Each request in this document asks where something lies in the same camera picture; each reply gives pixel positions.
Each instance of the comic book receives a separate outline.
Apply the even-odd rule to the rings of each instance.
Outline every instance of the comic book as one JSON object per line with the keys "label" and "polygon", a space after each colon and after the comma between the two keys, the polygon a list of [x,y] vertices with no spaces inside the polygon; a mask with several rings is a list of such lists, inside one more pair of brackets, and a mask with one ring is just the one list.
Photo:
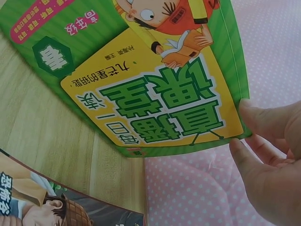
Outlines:
{"label": "comic book", "polygon": [[0,226],[145,226],[145,219],[64,187],[0,149]]}
{"label": "comic book", "polygon": [[249,89],[230,0],[7,0],[0,26],[37,75],[127,157],[250,135],[237,111]]}

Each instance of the pink polka dot fabric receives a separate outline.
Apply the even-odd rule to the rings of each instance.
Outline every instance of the pink polka dot fabric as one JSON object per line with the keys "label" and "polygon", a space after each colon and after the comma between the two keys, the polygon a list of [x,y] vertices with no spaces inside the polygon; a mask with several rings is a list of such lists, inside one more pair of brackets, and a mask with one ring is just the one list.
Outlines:
{"label": "pink polka dot fabric", "polygon": [[[301,99],[301,1],[233,0],[252,99]],[[149,226],[271,226],[247,199],[228,146],[146,159]]]}

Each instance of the wooden table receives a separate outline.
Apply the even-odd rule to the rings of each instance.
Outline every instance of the wooden table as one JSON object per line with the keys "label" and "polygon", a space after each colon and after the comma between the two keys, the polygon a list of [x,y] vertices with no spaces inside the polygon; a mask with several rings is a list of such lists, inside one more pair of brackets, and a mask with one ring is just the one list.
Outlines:
{"label": "wooden table", "polygon": [[[6,0],[0,0],[0,8]],[[100,200],[146,212],[144,160],[121,156],[35,75],[0,32],[0,148]]]}

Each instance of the fingernail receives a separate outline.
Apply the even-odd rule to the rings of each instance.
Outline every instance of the fingernail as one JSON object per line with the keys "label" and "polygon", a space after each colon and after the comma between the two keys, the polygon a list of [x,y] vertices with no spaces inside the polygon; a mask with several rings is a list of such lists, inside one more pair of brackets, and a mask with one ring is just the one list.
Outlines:
{"label": "fingernail", "polygon": [[239,104],[244,107],[255,107],[254,103],[249,99],[241,99]]}

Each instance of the cartoon hand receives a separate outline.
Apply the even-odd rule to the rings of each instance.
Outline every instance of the cartoon hand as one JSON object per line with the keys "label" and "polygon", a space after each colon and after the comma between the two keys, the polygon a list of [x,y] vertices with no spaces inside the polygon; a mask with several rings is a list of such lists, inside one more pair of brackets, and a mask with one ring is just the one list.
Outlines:
{"label": "cartoon hand", "polygon": [[162,46],[157,46],[156,47],[156,54],[162,54],[164,52],[164,49]]}
{"label": "cartoon hand", "polygon": [[22,226],[22,222],[19,218],[15,216],[0,216],[1,226]]}
{"label": "cartoon hand", "polygon": [[213,42],[213,39],[207,26],[203,27],[202,33],[203,35],[196,36],[194,38],[197,45],[201,47],[201,46],[206,46],[208,44],[211,44]]}
{"label": "cartoon hand", "polygon": [[178,64],[176,61],[171,62],[170,64],[165,64],[166,67],[169,67],[171,69],[175,69],[176,67],[181,66],[181,64]]}

